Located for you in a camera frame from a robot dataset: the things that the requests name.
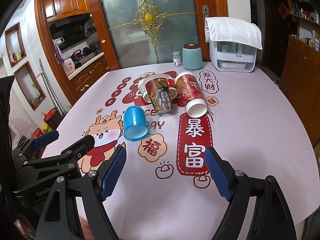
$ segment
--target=framed wall shelf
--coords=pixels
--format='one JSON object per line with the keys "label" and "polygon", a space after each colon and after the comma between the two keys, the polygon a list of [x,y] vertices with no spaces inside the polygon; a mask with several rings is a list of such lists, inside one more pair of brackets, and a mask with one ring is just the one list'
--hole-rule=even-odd
{"label": "framed wall shelf", "polygon": [[45,94],[31,69],[30,63],[27,61],[14,72],[14,75],[29,105],[33,111],[36,110],[45,99]]}
{"label": "framed wall shelf", "polygon": [[11,67],[14,67],[27,54],[23,46],[20,23],[11,26],[4,32],[5,45]]}

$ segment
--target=white bottle label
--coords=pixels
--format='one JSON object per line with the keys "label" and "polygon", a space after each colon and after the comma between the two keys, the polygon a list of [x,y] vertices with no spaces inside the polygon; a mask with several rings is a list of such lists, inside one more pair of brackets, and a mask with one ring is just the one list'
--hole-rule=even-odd
{"label": "white bottle label", "polygon": [[174,58],[173,59],[173,64],[176,66],[176,67],[179,67],[181,66],[181,59],[180,58]]}

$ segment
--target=paper cup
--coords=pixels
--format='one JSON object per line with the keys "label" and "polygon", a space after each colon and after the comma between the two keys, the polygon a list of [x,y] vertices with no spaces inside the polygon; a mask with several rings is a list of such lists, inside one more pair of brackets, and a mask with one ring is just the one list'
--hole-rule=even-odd
{"label": "paper cup", "polygon": [[143,100],[146,101],[147,103],[151,103],[150,97],[148,95],[148,92],[146,90],[146,87],[143,84],[143,81],[145,80],[145,78],[141,79],[138,83],[138,89],[140,90]]}
{"label": "paper cup", "polygon": [[143,84],[157,115],[166,114],[173,110],[167,75],[156,74],[147,77]]}
{"label": "paper cup", "polygon": [[169,92],[171,100],[175,99],[178,96],[177,86],[174,82],[174,78],[168,76]]}
{"label": "paper cup", "polygon": [[203,116],[207,112],[207,104],[193,72],[178,74],[175,83],[188,115],[192,118]]}
{"label": "paper cup", "polygon": [[149,135],[149,129],[140,106],[130,106],[123,116],[123,135],[132,142],[140,141]]}

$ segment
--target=pot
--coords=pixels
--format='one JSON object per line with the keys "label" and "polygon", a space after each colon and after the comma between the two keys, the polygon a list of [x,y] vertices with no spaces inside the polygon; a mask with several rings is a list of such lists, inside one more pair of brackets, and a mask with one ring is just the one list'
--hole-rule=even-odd
{"label": "pot", "polygon": [[72,55],[71,55],[71,59],[73,62],[78,62],[79,60],[81,60],[83,58],[83,54],[81,53],[81,50],[78,49],[76,50]]}

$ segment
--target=frosted glass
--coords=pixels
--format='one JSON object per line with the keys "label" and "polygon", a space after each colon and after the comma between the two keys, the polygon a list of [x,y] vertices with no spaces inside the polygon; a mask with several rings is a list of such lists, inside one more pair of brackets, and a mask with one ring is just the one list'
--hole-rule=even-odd
{"label": "frosted glass", "polygon": [[[195,13],[194,0],[150,0],[163,13]],[[101,0],[113,47],[121,68],[172,62],[172,52],[180,51],[186,43],[199,43],[195,14],[173,15],[164,18],[159,28],[156,52],[150,36],[136,25],[127,24],[135,19],[140,0]]]}

